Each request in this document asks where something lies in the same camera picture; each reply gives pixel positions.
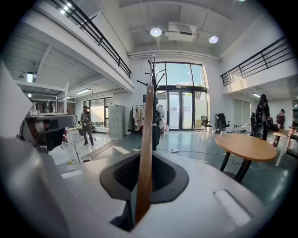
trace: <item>doorway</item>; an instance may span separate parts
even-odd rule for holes
[[[170,131],[191,131],[194,120],[193,92],[168,92],[167,124]]]

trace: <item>power strip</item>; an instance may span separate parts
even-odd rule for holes
[[[174,154],[174,153],[178,153],[178,152],[179,152],[178,149],[174,149],[174,150],[172,149],[172,150],[171,150],[171,153],[172,153],[172,154]]]

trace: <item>window frame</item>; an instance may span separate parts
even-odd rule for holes
[[[194,77],[193,77],[193,72],[192,72],[192,65],[196,65],[196,66],[201,66],[202,70],[203,70],[203,65],[202,64],[195,64],[195,63],[190,63],[190,62],[178,62],[178,61],[160,61],[160,62],[156,62],[156,64],[164,64],[164,68],[165,68],[165,77],[166,77],[166,85],[162,85],[162,86],[176,86],[176,85],[170,85],[168,84],[168,76],[167,76],[167,64],[185,64],[185,65],[189,65],[190,66],[190,73],[191,73],[191,81],[192,81],[192,85],[188,85],[191,87],[201,87],[201,86],[195,86],[194,84]],[[203,87],[206,87],[206,79],[205,76],[203,74]]]
[[[108,120],[108,115],[106,115],[106,108],[108,108],[108,106],[106,106],[106,99],[112,99],[113,97],[107,97],[107,98],[100,98],[103,99],[103,117],[104,117],[104,127],[107,127],[107,123],[106,120]],[[86,105],[86,102],[89,102],[89,111],[91,111],[91,101],[95,101],[95,100],[99,100],[99,99],[90,99],[90,100],[86,100],[83,101],[83,105]]]

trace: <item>round wooden table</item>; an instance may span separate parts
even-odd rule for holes
[[[218,135],[215,137],[215,141],[226,151],[220,171],[224,171],[230,154],[243,158],[243,163],[236,176],[225,172],[230,177],[234,175],[235,180],[238,182],[241,182],[252,161],[268,162],[273,160],[277,155],[274,146],[267,141],[245,134]]]

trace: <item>fluorescent light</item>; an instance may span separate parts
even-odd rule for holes
[[[85,93],[85,92],[88,92],[88,91],[90,91],[90,89],[85,89],[85,90],[80,91],[80,92],[78,92],[78,93],[76,93],[76,94],[81,94],[81,93]]]
[[[150,31],[150,34],[154,37],[160,36],[162,34],[161,29],[155,27]]]
[[[33,82],[33,73],[31,73],[31,72],[27,73],[27,82],[29,82],[29,83]]]
[[[218,42],[218,37],[215,36],[215,35],[210,36],[210,37],[209,37],[209,42],[210,42],[211,44],[215,44],[216,42]]]
[[[253,93],[252,95],[256,96],[257,98],[260,98],[260,95],[257,95],[256,93]]]

